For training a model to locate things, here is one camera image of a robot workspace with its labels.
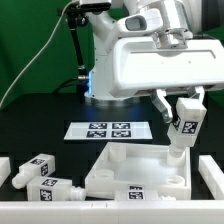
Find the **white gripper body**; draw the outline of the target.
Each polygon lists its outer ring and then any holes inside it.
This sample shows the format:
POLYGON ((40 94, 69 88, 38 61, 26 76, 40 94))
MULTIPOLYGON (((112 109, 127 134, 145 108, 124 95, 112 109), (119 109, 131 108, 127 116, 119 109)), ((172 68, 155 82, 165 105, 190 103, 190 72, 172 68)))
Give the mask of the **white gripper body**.
POLYGON ((186 49, 158 49, 149 37, 119 40, 109 54, 109 92, 115 98, 155 89, 224 88, 224 48, 218 40, 190 40, 186 49))

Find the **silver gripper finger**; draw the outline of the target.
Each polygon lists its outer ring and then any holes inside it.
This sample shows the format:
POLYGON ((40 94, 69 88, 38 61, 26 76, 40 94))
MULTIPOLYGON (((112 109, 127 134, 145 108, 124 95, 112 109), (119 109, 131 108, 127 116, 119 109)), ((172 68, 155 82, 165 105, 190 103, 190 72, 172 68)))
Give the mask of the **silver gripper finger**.
POLYGON ((203 103, 205 90, 202 86, 191 86, 187 89, 189 103, 203 103))
POLYGON ((172 107, 166 100, 166 91, 163 89, 153 90, 151 93, 151 101, 158 111, 162 114, 163 120, 166 124, 173 120, 172 107))

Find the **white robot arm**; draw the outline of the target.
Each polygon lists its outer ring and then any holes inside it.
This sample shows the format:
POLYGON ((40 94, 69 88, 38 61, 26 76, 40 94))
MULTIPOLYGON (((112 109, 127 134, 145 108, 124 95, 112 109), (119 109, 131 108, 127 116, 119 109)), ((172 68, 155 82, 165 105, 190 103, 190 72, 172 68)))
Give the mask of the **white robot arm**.
POLYGON ((203 99, 206 91, 224 89, 224 46, 196 35, 201 29, 202 0, 102 0, 123 7, 114 20, 107 12, 88 14, 93 28, 95 65, 86 96, 119 102, 148 96, 173 120, 167 95, 203 99))

